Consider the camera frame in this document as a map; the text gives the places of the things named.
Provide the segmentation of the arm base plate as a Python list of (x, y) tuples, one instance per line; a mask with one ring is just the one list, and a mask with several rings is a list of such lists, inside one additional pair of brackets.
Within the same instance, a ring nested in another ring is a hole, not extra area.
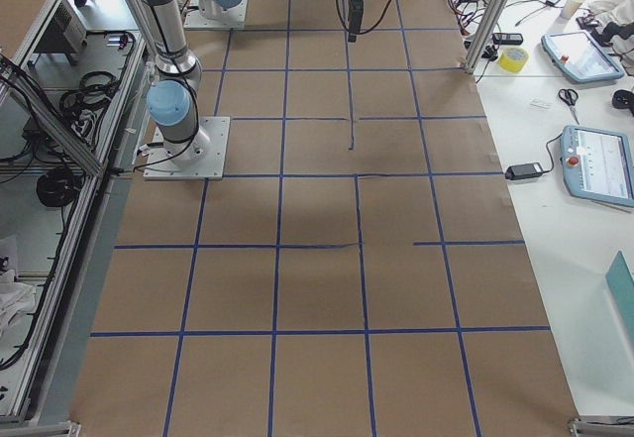
[(184, 19), (189, 31), (229, 31), (246, 27), (249, 0), (242, 0), (233, 8), (224, 9), (213, 0), (190, 0)]
[(144, 179), (222, 179), (230, 124), (229, 117), (202, 116), (192, 143), (182, 145), (166, 142), (159, 127), (155, 127), (153, 141), (163, 142), (163, 145), (150, 150), (148, 162), (151, 165), (144, 168)]

